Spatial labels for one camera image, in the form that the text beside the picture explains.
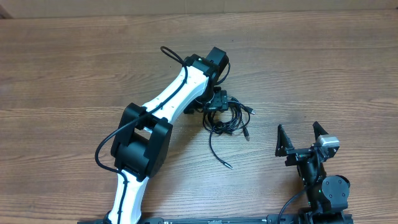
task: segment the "black cable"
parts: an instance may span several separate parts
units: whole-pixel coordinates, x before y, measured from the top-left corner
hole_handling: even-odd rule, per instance
[[[227,77],[228,74],[229,74],[229,70],[230,70],[230,69],[231,69],[231,64],[228,62],[228,71],[226,72],[225,76],[224,76],[220,81],[218,81],[218,82],[216,83],[216,85],[221,84],[221,83],[226,79],[226,77]]]
[[[303,193],[305,193],[308,189],[310,189],[311,187],[315,186],[315,184],[318,182],[319,176],[320,176],[320,169],[321,169],[321,162],[319,160],[319,155],[318,155],[318,150],[317,148],[314,149],[315,151],[315,156],[317,157],[317,176],[315,177],[315,181],[313,182],[312,185],[306,186],[304,187],[304,189],[302,191],[300,191],[299,193],[297,193],[296,195],[294,195],[289,201],[286,202],[286,204],[282,207],[282,209],[279,212],[278,215],[278,224],[280,224],[280,218],[282,218],[282,214],[284,213],[285,209],[287,208],[287,206],[292,203],[296,198],[298,198],[299,196],[301,196]]]
[[[224,166],[226,166],[230,169],[233,169],[233,167],[230,164],[228,164],[224,160],[220,159],[217,156],[217,154],[214,152],[213,146],[211,145],[211,137],[212,137],[213,133],[216,133],[219,135],[223,134],[223,133],[233,134],[234,131],[243,129],[244,135],[247,139],[247,137],[249,136],[249,133],[246,129],[246,126],[250,122],[250,113],[253,110],[247,106],[244,106],[235,97],[232,97],[232,96],[229,96],[228,108],[231,110],[231,114],[232,114],[231,120],[229,120],[227,122],[215,121],[214,117],[215,117],[217,111],[204,112],[202,125],[207,131],[210,132],[209,146],[210,146],[210,150],[213,153],[213,155],[216,157],[217,160],[219,160],[222,164],[224,164]],[[248,120],[245,123],[243,122],[242,109],[248,113]]]
[[[121,132],[123,129],[129,127],[130,125],[132,125],[132,124],[135,125],[136,123],[138,123],[138,122],[141,121],[142,119],[144,119],[144,118],[150,116],[150,115],[151,115],[152,113],[154,113],[155,111],[157,111],[157,110],[163,108],[163,106],[164,106],[169,100],[171,100],[171,99],[182,89],[182,87],[186,84],[187,79],[188,79],[188,69],[187,69],[187,65],[186,65],[185,62],[182,60],[182,58],[181,58],[180,56],[178,56],[174,51],[170,50],[170,49],[167,48],[167,47],[161,46],[161,47],[160,47],[160,50],[161,50],[164,54],[166,54],[167,56],[169,56],[170,58],[172,58],[172,59],[176,60],[178,63],[182,64],[182,67],[183,67],[184,70],[185,70],[185,78],[184,78],[183,82],[181,83],[181,85],[180,85],[168,98],[166,98],[166,100],[164,100],[163,102],[161,102],[161,103],[160,103],[158,106],[156,106],[153,110],[151,110],[150,112],[147,112],[146,114],[144,114],[144,115],[142,115],[142,116],[140,116],[140,117],[134,119],[133,121],[128,122],[127,124],[121,126],[121,127],[118,128],[117,130],[113,131],[113,132],[112,132],[110,135],[108,135],[106,138],[104,138],[104,139],[101,141],[101,143],[98,145],[98,147],[97,147],[97,149],[96,149],[96,151],[95,151],[95,162],[97,163],[98,166],[100,166],[101,168],[106,169],[106,170],[108,170],[108,171],[111,171],[111,172],[115,172],[115,173],[117,173],[117,174],[120,174],[120,175],[123,177],[123,179],[124,179],[124,182],[123,182],[124,188],[123,188],[122,197],[121,197],[121,199],[120,199],[119,211],[118,211],[118,224],[120,224],[120,218],[121,218],[123,200],[124,200],[124,196],[126,195],[126,190],[127,190],[127,183],[128,183],[127,177],[126,177],[125,174],[123,174],[123,172],[122,172],[121,170],[113,169],[113,168],[110,168],[110,167],[108,167],[108,166],[102,164],[102,163],[100,162],[100,159],[99,159],[98,155],[100,154],[101,148],[102,148],[102,147],[105,145],[105,143],[108,142],[112,137],[114,137],[115,135],[117,135],[117,133]]]

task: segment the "wooden tabletop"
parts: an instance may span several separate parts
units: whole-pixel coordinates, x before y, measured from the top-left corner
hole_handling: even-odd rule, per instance
[[[341,142],[325,169],[351,181],[346,213],[397,222],[398,11],[341,11],[0,20],[0,223],[76,223],[111,209],[116,174],[94,151],[130,102],[176,77],[161,45],[183,58],[226,51],[221,86],[257,113],[249,142],[213,140],[234,170],[211,154],[201,114],[182,114],[145,216],[278,213],[302,183],[274,156],[277,126],[309,147],[318,121]],[[100,157],[111,166],[109,148]]]

